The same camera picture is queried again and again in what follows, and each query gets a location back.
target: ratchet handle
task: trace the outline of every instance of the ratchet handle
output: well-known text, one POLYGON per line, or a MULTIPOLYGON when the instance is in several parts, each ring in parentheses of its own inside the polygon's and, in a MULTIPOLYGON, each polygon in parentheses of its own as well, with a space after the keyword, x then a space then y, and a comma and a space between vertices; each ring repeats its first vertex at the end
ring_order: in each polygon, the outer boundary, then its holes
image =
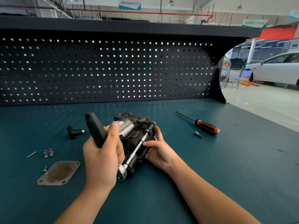
POLYGON ((98 148, 101 148, 107 138, 107 133, 99 121, 98 117, 93 112, 85 114, 85 121, 90 134, 95 140, 95 144, 98 148))
POLYGON ((220 129, 218 127, 216 127, 212 124, 203 122, 199 119, 195 120, 195 125, 200 126, 215 135, 220 133, 220 129))

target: black pegboard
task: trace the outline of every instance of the black pegboard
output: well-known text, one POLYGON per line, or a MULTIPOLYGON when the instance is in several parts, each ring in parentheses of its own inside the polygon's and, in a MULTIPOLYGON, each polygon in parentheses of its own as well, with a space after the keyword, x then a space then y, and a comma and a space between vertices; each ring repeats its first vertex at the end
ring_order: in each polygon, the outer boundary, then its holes
POLYGON ((207 36, 1 31, 1 105, 217 98, 227 49, 207 36))

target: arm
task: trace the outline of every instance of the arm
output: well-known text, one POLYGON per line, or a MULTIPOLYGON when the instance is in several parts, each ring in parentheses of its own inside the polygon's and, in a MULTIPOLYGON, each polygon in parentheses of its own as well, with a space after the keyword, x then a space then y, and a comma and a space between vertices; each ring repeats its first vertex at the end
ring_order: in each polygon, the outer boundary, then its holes
POLYGON ((90 137, 83 146, 86 183, 82 193, 54 224, 92 224, 116 183, 118 165, 125 158, 119 139, 119 124, 112 122, 101 149, 90 137))
POLYGON ((145 158, 172 178, 199 223, 260 224, 236 202, 195 173, 163 140, 158 127, 156 131, 157 141, 143 143, 151 147, 145 158))

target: workbench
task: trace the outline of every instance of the workbench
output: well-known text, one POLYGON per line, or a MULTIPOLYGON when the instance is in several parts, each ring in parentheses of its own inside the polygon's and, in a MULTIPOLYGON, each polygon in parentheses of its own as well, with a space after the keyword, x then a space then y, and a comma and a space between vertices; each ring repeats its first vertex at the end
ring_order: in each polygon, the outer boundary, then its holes
MULTIPOLYGON (((122 112, 153 119, 196 173, 261 223, 299 220, 299 133, 208 98, 1 107, 1 223, 53 223, 80 194, 82 146, 90 133, 70 140, 66 127, 87 130, 84 114, 90 111, 103 125, 122 112), (215 124, 221 133, 210 135, 175 111, 215 124), (44 159, 43 151, 50 148, 55 155, 44 159), (44 167, 60 160, 81 162, 70 182, 38 186, 44 167)), ((172 180, 146 160, 132 179, 116 183, 94 223, 187 224, 196 219, 172 180)))

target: blue chair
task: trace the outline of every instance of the blue chair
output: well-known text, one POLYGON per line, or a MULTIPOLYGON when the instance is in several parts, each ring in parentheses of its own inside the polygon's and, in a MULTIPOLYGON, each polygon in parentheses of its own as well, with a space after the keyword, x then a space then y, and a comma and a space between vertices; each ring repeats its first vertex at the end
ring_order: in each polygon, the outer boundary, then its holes
POLYGON ((249 77, 250 77, 251 73, 252 73, 252 71, 242 71, 240 78, 234 78, 234 79, 238 80, 237 89, 238 89, 238 88, 240 87, 240 85, 241 85, 241 82, 240 82, 240 81, 247 81, 247 82, 246 82, 246 86, 245 86, 245 89, 246 89, 247 84, 248 84, 248 80, 249 80, 249 77))

